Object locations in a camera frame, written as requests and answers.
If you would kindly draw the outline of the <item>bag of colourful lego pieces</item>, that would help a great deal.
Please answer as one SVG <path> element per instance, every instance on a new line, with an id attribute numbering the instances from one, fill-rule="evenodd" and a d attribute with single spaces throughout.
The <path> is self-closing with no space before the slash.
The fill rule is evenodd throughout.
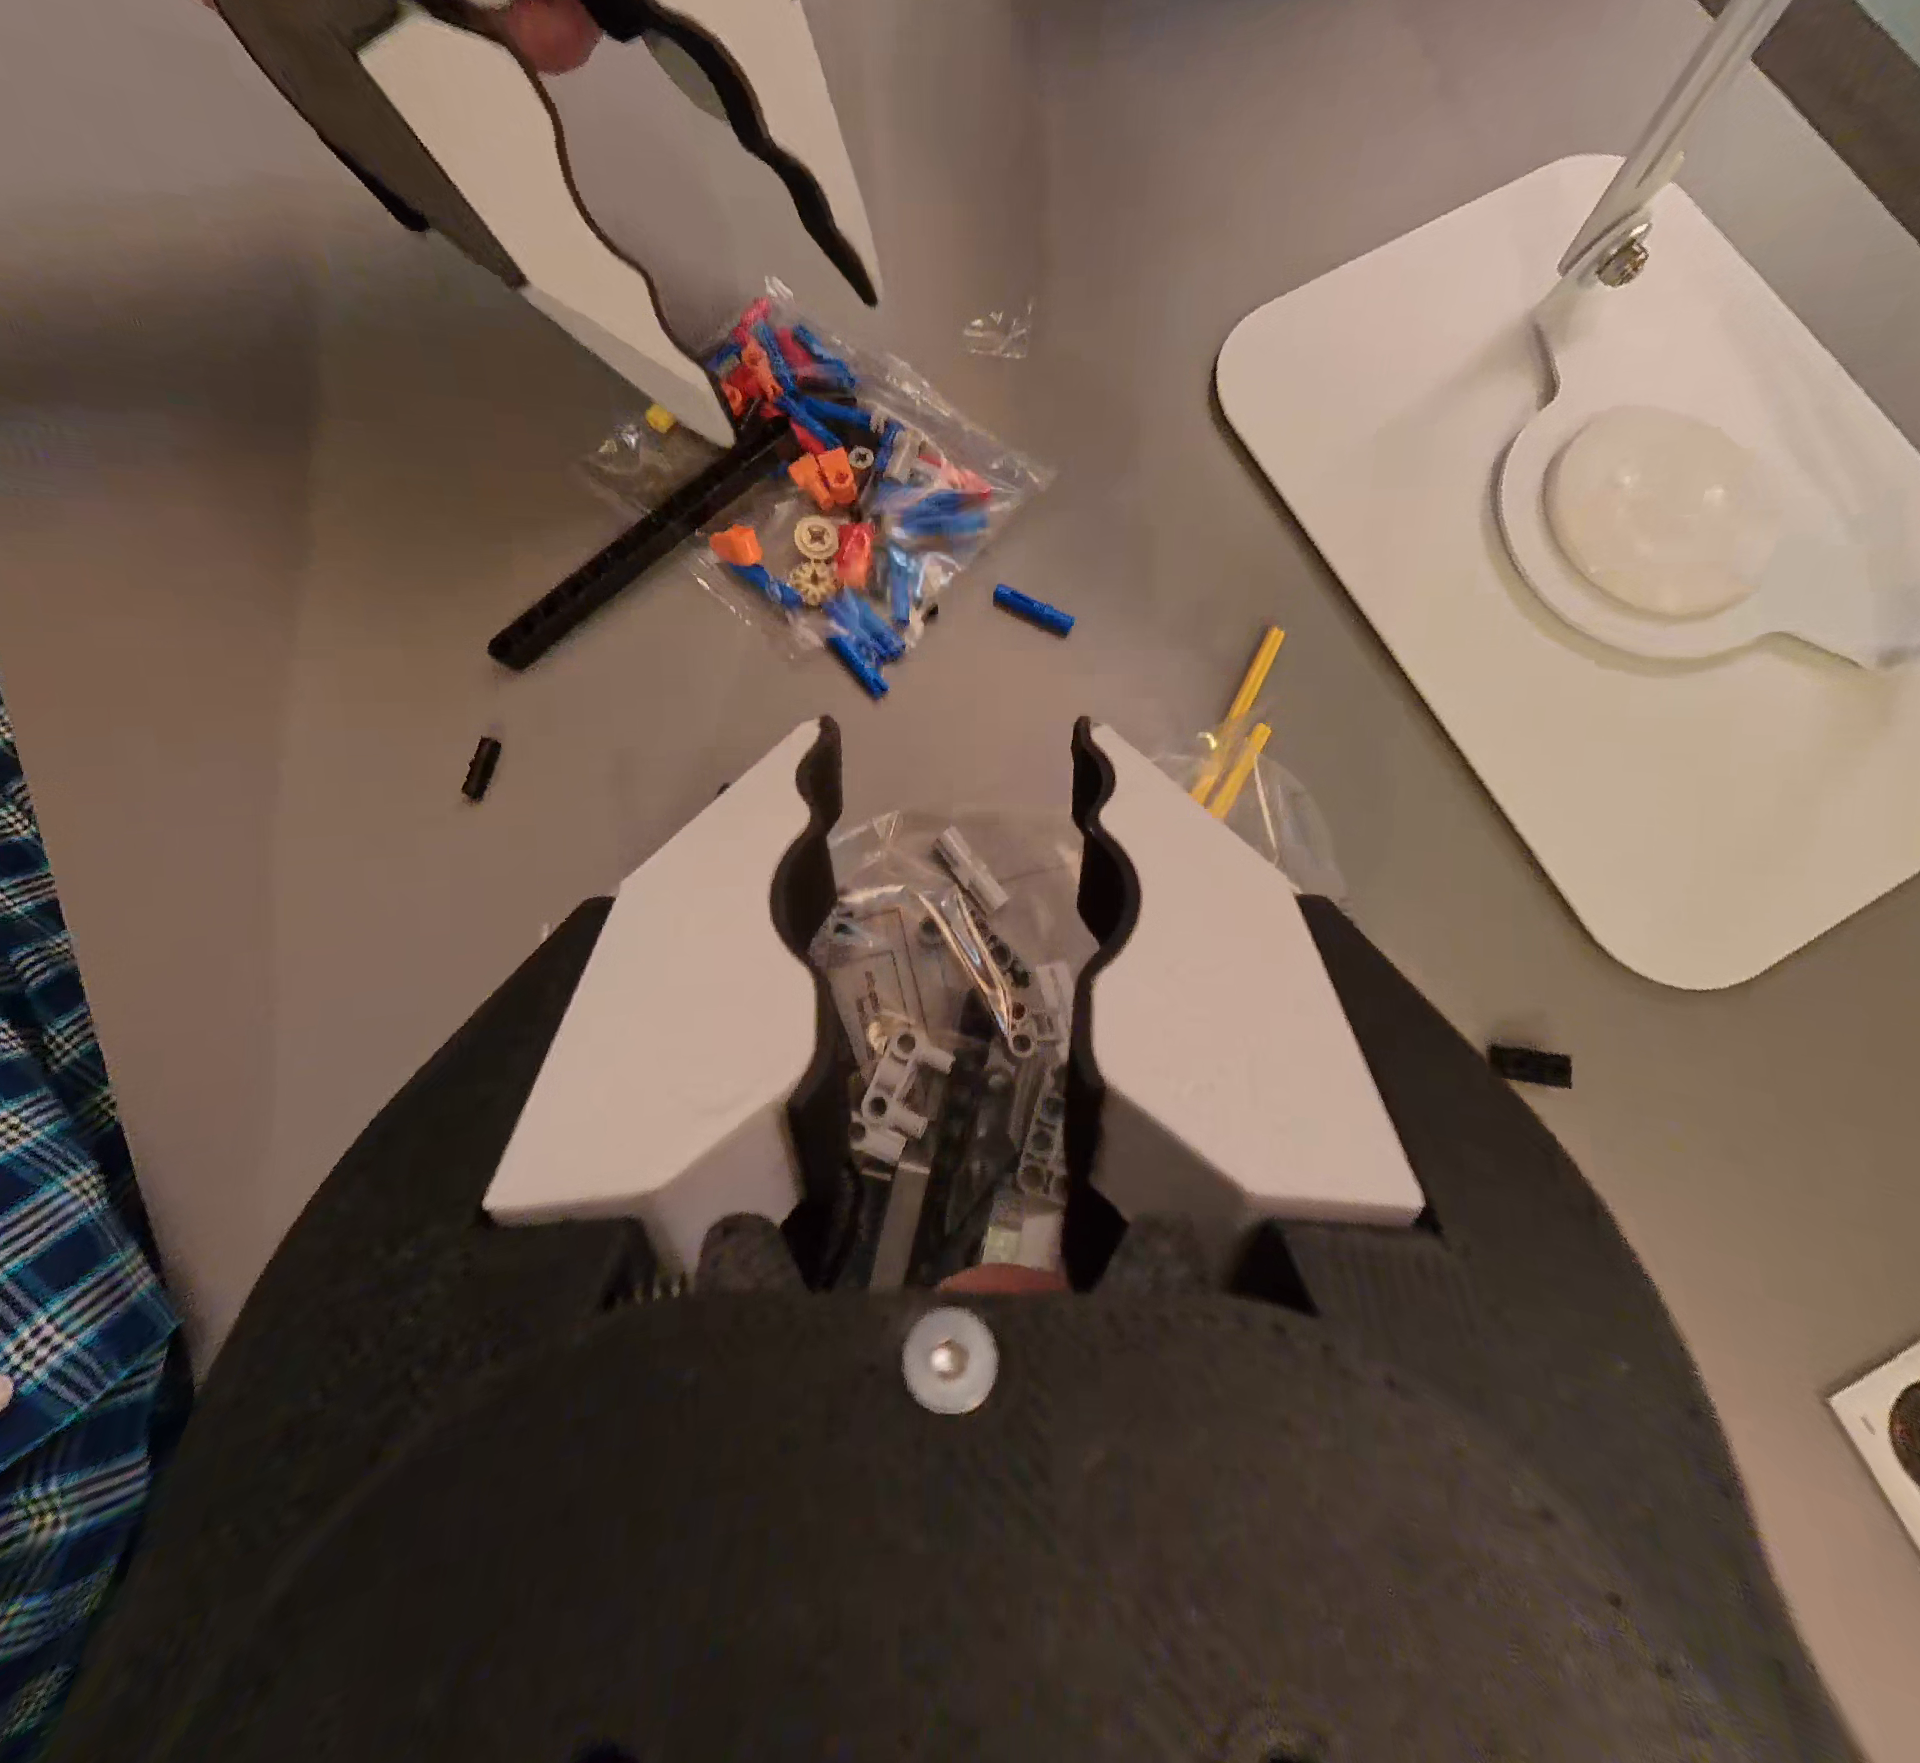
<path id="1" fill-rule="evenodd" d="M 765 281 L 707 348 L 733 445 L 634 405 L 576 464 L 622 524 L 664 514 L 707 461 L 743 476 L 665 540 L 665 564 L 787 659 L 834 659 L 883 702 L 946 593 L 1051 474 L 955 409 L 892 356 L 814 320 Z"/>

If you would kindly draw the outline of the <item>bag of grey lego pieces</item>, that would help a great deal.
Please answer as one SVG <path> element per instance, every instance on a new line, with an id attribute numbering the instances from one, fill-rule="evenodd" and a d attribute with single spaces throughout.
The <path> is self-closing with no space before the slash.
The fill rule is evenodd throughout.
<path id="1" fill-rule="evenodd" d="M 1325 892 L 1299 798 L 1262 760 L 1218 822 L 1294 882 L 1303 913 Z M 841 835 L 834 865 L 841 899 L 809 956 L 850 1068 L 821 1283 L 887 1296 L 1000 1266 L 1092 1288 L 1140 1222 L 1099 1202 L 1067 1159 L 1071 1002 L 1093 956 L 1083 845 L 1022 818 L 883 817 Z M 1234 1270 L 1262 1232 L 1168 1224 L 1204 1270 Z"/>

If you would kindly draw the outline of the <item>metal stand rod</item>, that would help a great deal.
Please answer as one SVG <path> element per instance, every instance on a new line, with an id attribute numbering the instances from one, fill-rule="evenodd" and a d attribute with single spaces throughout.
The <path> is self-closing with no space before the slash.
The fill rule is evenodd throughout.
<path id="1" fill-rule="evenodd" d="M 1669 86 L 1658 114 L 1621 160 L 1615 181 L 1599 196 L 1597 211 L 1586 217 L 1578 235 L 1568 239 L 1555 277 L 1563 287 L 1578 284 L 1611 284 L 1631 281 L 1635 268 L 1617 268 L 1617 259 L 1629 259 L 1649 224 L 1654 196 L 1673 181 L 1689 136 L 1707 114 L 1707 106 L 1721 98 L 1721 88 L 1753 61 L 1758 46 L 1791 0 L 1729 0 L 1703 46 L 1690 53 L 1676 82 Z"/>

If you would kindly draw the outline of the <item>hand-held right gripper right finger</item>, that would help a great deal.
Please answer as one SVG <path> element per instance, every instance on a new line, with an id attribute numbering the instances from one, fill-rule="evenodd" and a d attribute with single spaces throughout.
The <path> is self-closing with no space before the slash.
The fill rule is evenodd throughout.
<path id="1" fill-rule="evenodd" d="M 1412 1230 L 1427 1211 L 1294 882 L 1108 725 L 1071 726 L 1071 1170 L 1120 1222 Z"/>

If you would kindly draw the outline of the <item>person's left hand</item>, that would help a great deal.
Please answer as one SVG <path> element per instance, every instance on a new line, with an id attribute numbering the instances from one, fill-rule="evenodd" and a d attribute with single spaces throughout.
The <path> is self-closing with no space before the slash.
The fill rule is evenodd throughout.
<path id="1" fill-rule="evenodd" d="M 581 0 L 507 0 L 494 29 L 539 75 L 581 72 L 604 37 Z"/>

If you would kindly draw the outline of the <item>person's plaid shirt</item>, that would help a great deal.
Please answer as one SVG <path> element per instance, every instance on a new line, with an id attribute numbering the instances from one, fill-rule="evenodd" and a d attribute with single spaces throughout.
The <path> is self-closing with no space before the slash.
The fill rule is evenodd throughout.
<path id="1" fill-rule="evenodd" d="M 179 1317 L 2 715 L 2 1759 L 44 1752 L 188 1396 Z"/>

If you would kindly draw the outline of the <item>long black lego beam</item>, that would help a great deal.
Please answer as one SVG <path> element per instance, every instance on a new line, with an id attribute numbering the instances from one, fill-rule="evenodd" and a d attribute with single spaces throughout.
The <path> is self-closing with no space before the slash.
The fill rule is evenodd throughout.
<path id="1" fill-rule="evenodd" d="M 778 459 L 797 454 L 799 442 L 787 425 L 754 425 L 729 450 L 673 485 L 651 509 L 591 552 L 517 619 L 494 630 L 486 642 L 491 664 L 502 670 L 532 670 L 581 623 L 598 619 L 600 610 L 686 551 L 716 518 L 729 514 Z"/>

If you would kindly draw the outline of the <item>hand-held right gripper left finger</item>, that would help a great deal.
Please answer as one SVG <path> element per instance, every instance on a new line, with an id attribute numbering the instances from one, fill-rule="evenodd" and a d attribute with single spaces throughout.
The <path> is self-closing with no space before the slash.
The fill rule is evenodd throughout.
<path id="1" fill-rule="evenodd" d="M 724 1218 L 829 1222 L 842 1029 L 809 945 L 841 808 L 821 715 L 625 875 L 481 1195 L 494 1224 L 638 1222 L 690 1273 Z"/>

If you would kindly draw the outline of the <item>white pad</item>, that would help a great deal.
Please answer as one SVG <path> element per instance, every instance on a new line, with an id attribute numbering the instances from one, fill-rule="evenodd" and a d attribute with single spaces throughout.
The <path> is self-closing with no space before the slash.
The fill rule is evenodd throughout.
<path id="1" fill-rule="evenodd" d="M 1568 157 L 1244 314 L 1216 405 L 1578 925 L 1645 983 L 1761 978 L 1916 882 L 1916 670 L 1645 659 L 1497 535 L 1525 314 L 1615 157 Z"/>

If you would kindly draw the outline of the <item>lego sticker sheet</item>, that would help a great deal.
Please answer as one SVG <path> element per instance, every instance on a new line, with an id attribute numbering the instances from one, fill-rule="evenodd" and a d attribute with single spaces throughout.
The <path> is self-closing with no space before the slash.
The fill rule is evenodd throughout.
<path id="1" fill-rule="evenodd" d="M 1826 1414 L 1916 1548 L 1916 1343 L 1835 1388 Z"/>

